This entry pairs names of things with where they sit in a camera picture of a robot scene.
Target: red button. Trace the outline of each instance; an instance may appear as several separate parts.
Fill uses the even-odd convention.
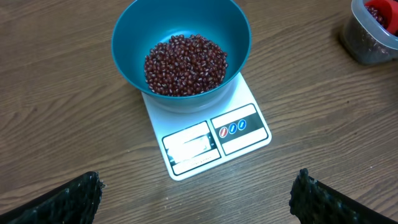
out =
[[[227,134],[228,134],[228,128],[226,128],[226,127],[222,127],[220,129],[220,132],[218,133],[220,138],[225,138]]]

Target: pile of red beans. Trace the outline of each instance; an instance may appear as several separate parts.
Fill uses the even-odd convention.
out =
[[[366,10],[373,16],[373,18],[383,26],[383,28],[387,29],[387,21],[384,16],[373,6],[365,6]]]
[[[191,96],[218,87],[226,74],[227,53],[200,34],[172,36],[145,57],[149,88],[165,96]]]

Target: black textured object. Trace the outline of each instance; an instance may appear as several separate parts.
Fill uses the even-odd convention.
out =
[[[293,183],[290,213],[301,224],[397,224],[300,170]]]
[[[21,207],[0,215],[0,223],[93,223],[104,187],[97,172],[87,172]]]

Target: blue button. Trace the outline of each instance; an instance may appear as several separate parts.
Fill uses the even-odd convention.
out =
[[[238,130],[236,124],[235,123],[230,124],[229,133],[230,134],[235,134],[236,130]]]
[[[246,121],[242,119],[238,123],[238,129],[242,131],[245,128],[246,128]]]

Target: scale platform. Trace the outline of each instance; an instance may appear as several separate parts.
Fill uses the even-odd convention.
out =
[[[142,94],[166,168],[183,180],[266,146],[268,125],[242,74],[206,108],[174,112]]]

